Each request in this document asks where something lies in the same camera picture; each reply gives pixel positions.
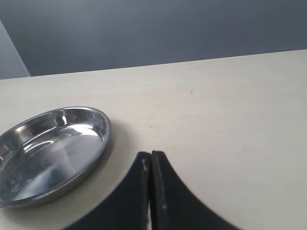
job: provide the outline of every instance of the shiny metal dish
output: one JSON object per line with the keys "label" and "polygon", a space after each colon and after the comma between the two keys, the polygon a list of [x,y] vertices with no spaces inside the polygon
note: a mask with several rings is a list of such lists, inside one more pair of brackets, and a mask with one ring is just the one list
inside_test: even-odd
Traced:
{"label": "shiny metal dish", "polygon": [[0,207],[50,202],[95,168],[110,139],[111,123],[90,107],[52,110],[0,136]]}

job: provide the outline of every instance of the table surface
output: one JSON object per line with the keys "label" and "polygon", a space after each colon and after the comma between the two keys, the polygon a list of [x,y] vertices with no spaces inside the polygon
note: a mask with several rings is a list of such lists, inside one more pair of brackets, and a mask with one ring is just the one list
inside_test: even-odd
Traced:
{"label": "table surface", "polygon": [[0,210],[0,229],[58,230],[101,202],[140,150],[244,230],[307,219],[307,50],[0,80],[0,133],[38,113],[96,107],[113,125],[104,168],[48,205]]}

